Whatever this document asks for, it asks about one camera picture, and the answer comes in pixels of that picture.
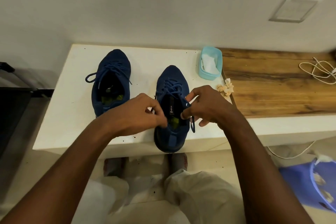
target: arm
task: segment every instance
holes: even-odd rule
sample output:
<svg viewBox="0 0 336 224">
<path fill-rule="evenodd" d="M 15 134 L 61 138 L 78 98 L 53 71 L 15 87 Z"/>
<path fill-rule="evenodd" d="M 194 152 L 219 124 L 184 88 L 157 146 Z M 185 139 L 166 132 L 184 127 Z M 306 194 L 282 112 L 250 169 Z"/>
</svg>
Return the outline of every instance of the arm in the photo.
<svg viewBox="0 0 336 224">
<path fill-rule="evenodd" d="M 147 109 L 153 107 L 156 114 Z M 70 223 L 93 167 L 111 139 L 167 126 L 159 103 L 140 94 L 93 120 L 0 224 Z"/>
<path fill-rule="evenodd" d="M 190 102 L 196 96 L 182 118 L 200 117 L 201 127 L 215 122 L 223 129 L 232 149 L 247 223 L 313 224 L 241 112 L 210 86 L 193 89 L 186 99 Z"/>
</svg>

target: person's right arm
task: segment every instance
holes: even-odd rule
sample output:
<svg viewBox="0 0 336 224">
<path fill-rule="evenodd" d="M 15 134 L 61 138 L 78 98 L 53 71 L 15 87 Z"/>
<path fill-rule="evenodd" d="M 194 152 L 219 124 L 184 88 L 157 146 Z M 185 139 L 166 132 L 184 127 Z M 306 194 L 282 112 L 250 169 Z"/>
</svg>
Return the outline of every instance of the person's right arm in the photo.
<svg viewBox="0 0 336 224">
<path fill-rule="evenodd" d="M 202 118 L 201 127 L 217 123 L 224 131 L 232 149 L 247 223 L 313 224 L 241 112 L 210 86 L 193 89 L 186 99 L 191 102 L 195 97 L 181 116 Z"/>
</svg>

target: brown wood panel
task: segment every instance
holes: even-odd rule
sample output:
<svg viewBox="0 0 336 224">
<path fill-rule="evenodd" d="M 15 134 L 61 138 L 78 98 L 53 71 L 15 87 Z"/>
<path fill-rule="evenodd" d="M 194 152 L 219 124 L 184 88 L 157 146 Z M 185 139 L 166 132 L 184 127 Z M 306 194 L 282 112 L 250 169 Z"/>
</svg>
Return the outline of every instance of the brown wood panel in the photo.
<svg viewBox="0 0 336 224">
<path fill-rule="evenodd" d="M 313 57 L 336 67 L 331 54 L 220 50 L 223 74 L 231 78 L 234 102 L 246 117 L 336 113 L 336 84 L 322 83 L 298 67 L 301 62 L 314 63 Z"/>
</svg>

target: forearm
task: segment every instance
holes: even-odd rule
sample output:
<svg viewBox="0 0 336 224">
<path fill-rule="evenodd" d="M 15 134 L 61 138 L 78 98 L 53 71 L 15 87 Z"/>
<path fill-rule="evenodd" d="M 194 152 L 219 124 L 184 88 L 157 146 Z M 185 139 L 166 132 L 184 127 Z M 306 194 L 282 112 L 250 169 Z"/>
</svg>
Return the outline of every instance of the forearm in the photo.
<svg viewBox="0 0 336 224">
<path fill-rule="evenodd" d="M 88 126 L 1 224 L 70 223 L 93 167 L 107 144 L 103 136 Z"/>
<path fill-rule="evenodd" d="M 313 223 L 241 113 L 220 120 L 230 143 L 247 217 L 257 223 Z"/>
</svg>

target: leg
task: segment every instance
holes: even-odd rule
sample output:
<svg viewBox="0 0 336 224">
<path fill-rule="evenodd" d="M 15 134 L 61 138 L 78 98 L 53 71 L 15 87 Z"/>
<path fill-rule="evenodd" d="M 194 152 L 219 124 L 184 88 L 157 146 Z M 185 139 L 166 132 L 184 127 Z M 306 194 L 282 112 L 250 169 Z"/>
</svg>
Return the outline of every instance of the leg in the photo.
<svg viewBox="0 0 336 224">
<path fill-rule="evenodd" d="M 173 154 L 165 181 L 167 201 L 178 205 L 191 224 L 245 222 L 243 200 L 237 190 L 217 175 L 187 172 L 187 156 Z"/>
<path fill-rule="evenodd" d="M 128 184 L 121 179 L 125 158 L 109 158 L 104 162 L 104 177 L 89 180 L 71 224 L 104 224 L 107 215 L 125 201 Z"/>
</svg>

